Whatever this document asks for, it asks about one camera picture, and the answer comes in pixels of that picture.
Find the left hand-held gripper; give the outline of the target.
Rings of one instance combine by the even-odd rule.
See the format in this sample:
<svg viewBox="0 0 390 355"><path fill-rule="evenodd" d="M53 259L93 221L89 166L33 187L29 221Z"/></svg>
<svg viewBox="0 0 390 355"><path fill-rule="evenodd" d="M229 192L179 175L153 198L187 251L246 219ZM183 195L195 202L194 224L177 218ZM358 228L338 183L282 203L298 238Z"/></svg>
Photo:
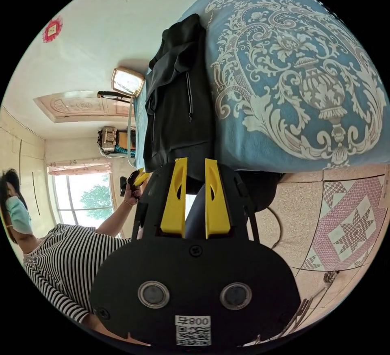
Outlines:
<svg viewBox="0 0 390 355"><path fill-rule="evenodd" d="M127 180L127 198L139 199L140 187L150 176L150 173L143 173L144 168L134 171Z"/></svg>

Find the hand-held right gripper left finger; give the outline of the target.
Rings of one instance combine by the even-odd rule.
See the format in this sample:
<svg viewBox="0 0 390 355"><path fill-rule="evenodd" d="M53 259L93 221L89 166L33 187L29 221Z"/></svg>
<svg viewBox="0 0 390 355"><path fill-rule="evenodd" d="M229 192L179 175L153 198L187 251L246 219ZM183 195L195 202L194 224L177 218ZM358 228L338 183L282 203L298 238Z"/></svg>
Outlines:
<svg viewBox="0 0 390 355"><path fill-rule="evenodd" d="M160 223L164 234L180 238L183 238L185 233L187 166L188 158L175 160Z"/></svg>

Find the person's left hand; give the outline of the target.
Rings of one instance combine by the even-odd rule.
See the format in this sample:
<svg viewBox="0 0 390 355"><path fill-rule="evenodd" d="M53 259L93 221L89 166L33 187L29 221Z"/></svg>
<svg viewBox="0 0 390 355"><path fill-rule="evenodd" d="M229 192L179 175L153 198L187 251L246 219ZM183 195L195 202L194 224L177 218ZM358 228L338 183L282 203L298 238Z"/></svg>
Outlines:
<svg viewBox="0 0 390 355"><path fill-rule="evenodd" d="M124 203L133 207L137 204L137 202L141 196L142 196L142 192L141 192L140 186L133 186L133 185L127 184L123 201L124 201Z"/></svg>

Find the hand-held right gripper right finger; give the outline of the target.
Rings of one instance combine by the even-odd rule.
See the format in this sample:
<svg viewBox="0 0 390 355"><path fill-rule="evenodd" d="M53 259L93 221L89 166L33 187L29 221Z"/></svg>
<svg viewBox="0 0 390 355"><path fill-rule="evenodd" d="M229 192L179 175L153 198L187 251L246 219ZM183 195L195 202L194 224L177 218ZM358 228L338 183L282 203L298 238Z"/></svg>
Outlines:
<svg viewBox="0 0 390 355"><path fill-rule="evenodd" d="M205 234L206 239L227 235L230 232L230 219L225 202L223 183L218 163L205 160Z"/></svg>

